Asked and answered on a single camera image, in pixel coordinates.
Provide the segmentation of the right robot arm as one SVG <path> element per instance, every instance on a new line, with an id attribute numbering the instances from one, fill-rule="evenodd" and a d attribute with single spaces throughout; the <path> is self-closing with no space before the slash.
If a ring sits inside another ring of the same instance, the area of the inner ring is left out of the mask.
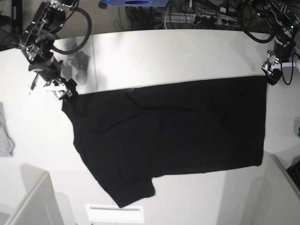
<path id="1" fill-rule="evenodd" d="M 66 80 L 61 76 L 63 61 L 57 61 L 54 53 L 70 55 L 80 51 L 87 43 L 92 29 L 92 21 L 89 14 L 78 7 L 77 0 L 48 0 L 42 2 L 31 22 L 23 32 L 19 42 L 19 49 L 29 62 L 29 71 L 36 73 L 30 87 L 34 90 L 41 77 L 45 82 L 43 87 L 51 91 L 59 100 L 75 99 L 78 96 L 76 82 L 73 79 Z M 57 33 L 70 18 L 66 15 L 66 9 L 72 13 L 82 14 L 87 21 L 87 31 L 83 41 L 74 49 L 64 51 L 54 46 L 58 38 Z"/>

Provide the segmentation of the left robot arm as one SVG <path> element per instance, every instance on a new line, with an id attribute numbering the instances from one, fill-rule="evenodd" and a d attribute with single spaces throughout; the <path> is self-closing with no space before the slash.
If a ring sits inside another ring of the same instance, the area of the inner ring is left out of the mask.
<path id="1" fill-rule="evenodd" d="M 270 26 L 270 36 L 259 39 L 244 26 L 245 8 L 251 9 L 256 16 L 265 20 Z M 300 31 L 300 17 L 293 9 L 299 9 L 287 0 L 244 0 L 239 6 L 238 22 L 240 29 L 253 41 L 267 44 L 274 40 L 272 50 L 267 51 L 267 60 L 262 65 L 267 82 L 275 85 L 283 79 L 285 85 L 293 80 L 294 69 L 300 69 L 300 49 L 295 37 Z"/>

